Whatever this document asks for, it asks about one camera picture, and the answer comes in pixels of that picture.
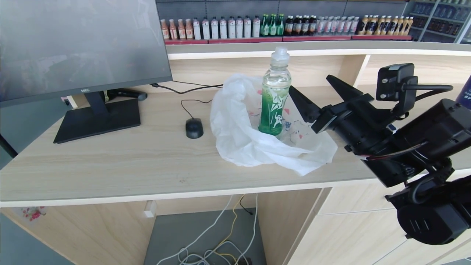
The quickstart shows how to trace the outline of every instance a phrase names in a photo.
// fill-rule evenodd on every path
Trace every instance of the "white cable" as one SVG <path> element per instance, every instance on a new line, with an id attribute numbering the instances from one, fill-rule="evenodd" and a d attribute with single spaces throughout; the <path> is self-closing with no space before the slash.
<path id="1" fill-rule="evenodd" d="M 249 246 L 245 249 L 245 251 L 239 256 L 239 258 L 235 261 L 235 265 L 238 264 L 239 259 L 245 255 L 245 253 L 249 250 L 250 246 L 253 243 L 253 239 L 255 238 L 255 225 L 257 224 L 257 212 L 259 210 L 259 194 L 257 193 L 257 196 L 255 197 L 255 220 L 253 220 L 253 235 L 252 235 L 252 240 L 250 240 Z"/>
<path id="2" fill-rule="evenodd" d="M 232 200 L 232 196 L 233 196 L 233 195 L 231 195 L 231 197 L 229 198 L 229 201 L 227 202 L 226 207 L 224 207 L 224 209 L 223 209 L 223 210 L 221 211 L 221 213 L 219 214 L 218 218 L 216 218 L 216 220 L 214 221 L 214 223 L 213 223 L 212 225 L 210 225 L 210 227 L 206 228 L 206 230 L 204 230 L 204 231 L 201 233 L 201 235 L 199 235 L 199 236 L 198 236 L 193 242 L 191 242 L 188 246 L 186 246 L 186 247 L 184 247 L 183 249 L 181 249 L 177 254 L 172 255 L 172 256 L 170 256 L 170 257 L 166 257 L 166 258 L 164 258 L 164 259 L 161 259 L 161 260 L 157 263 L 157 265 L 159 265 L 159 264 L 160 264 L 162 261 L 164 261 L 164 260 L 167 260 L 167 259 L 170 259 L 170 258 L 179 256 L 180 253 L 183 252 L 184 249 L 188 249 L 190 246 L 192 246 L 193 244 L 195 244 L 195 243 L 198 241 L 198 239 L 200 239 L 200 237 L 202 237 L 209 229 L 211 229 L 213 226 L 215 226 L 216 223 L 218 222 L 219 218 L 221 218 L 221 215 L 224 213 L 224 211 L 227 209 L 227 207 L 229 207 L 229 204 L 231 203 L 231 200 Z"/>

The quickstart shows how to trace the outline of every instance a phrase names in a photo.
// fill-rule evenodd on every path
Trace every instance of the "black mouse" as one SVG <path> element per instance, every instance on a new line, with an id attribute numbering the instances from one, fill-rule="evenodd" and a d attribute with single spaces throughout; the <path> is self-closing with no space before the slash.
<path id="1" fill-rule="evenodd" d="M 188 138 L 196 139 L 203 136 L 203 123 L 201 122 L 201 119 L 188 119 L 187 123 L 185 124 L 185 130 L 187 131 Z"/>

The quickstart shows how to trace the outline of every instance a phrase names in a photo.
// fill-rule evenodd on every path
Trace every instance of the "white plastic bag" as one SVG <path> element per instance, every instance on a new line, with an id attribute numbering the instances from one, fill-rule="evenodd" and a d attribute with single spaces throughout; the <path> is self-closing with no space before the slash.
<path id="1" fill-rule="evenodd" d="M 301 176 L 332 162 L 337 145 L 326 132 L 312 131 L 290 97 L 279 139 L 259 132 L 261 84 L 261 77 L 235 74 L 214 95 L 210 123 L 221 157 L 238 166 L 277 163 Z"/>

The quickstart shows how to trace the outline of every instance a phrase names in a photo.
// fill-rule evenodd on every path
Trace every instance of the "yellow cable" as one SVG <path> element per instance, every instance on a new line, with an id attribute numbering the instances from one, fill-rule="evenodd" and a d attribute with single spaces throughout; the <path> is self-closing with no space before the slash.
<path id="1" fill-rule="evenodd" d="M 242 201 L 242 199 L 244 198 L 244 196 L 245 196 L 245 194 L 240 197 L 239 203 Z M 234 213 L 235 217 L 234 217 L 234 220 L 232 221 L 231 233 L 229 233 L 229 235 L 228 235 L 225 239 L 223 239 L 223 240 L 221 241 L 221 243 L 219 243 L 215 249 L 217 249 L 220 245 L 222 245 L 222 243 L 224 243 L 224 242 L 232 235 L 232 230 L 234 229 L 234 224 L 236 223 L 236 220 L 237 220 L 236 207 L 237 207 L 237 205 L 238 205 L 239 203 L 235 204 L 234 207 L 232 208 L 232 212 Z M 237 259 L 236 259 L 233 255 L 231 255 L 231 254 L 228 254 L 228 253 L 218 253 L 218 252 L 216 252 L 216 251 L 214 251 L 214 253 L 219 254 L 219 255 L 222 255 L 222 256 L 230 256 L 230 257 L 232 257 L 232 258 L 234 259 L 234 261 L 237 261 Z"/>

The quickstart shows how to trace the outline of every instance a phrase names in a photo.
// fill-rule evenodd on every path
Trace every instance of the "computer monitor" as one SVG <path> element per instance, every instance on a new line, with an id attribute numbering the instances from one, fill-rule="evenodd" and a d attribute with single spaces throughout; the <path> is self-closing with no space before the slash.
<path id="1" fill-rule="evenodd" d="M 140 125 L 137 99 L 99 91 L 171 81 L 155 0 L 2 0 L 0 107 L 84 93 L 54 143 Z"/>

